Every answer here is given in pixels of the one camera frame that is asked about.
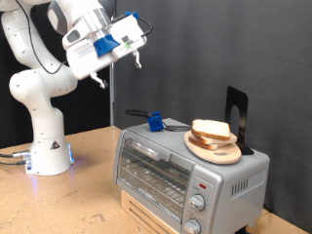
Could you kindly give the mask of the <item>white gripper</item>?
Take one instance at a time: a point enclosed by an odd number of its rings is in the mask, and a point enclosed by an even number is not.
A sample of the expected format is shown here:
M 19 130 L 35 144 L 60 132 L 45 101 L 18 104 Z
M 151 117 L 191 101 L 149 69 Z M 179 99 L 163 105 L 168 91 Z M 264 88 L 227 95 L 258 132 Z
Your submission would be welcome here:
M 106 38 L 117 45 L 111 48 L 108 42 L 105 42 L 103 55 L 99 56 L 95 45 L 87 39 L 71 46 L 66 55 L 74 76 L 82 80 L 90 75 L 102 89 L 106 89 L 108 84 L 98 77 L 97 71 L 129 54 L 133 54 L 135 58 L 134 68 L 140 70 L 142 66 L 138 49 L 143 46 L 142 34 L 137 19 L 130 15 L 112 25 Z

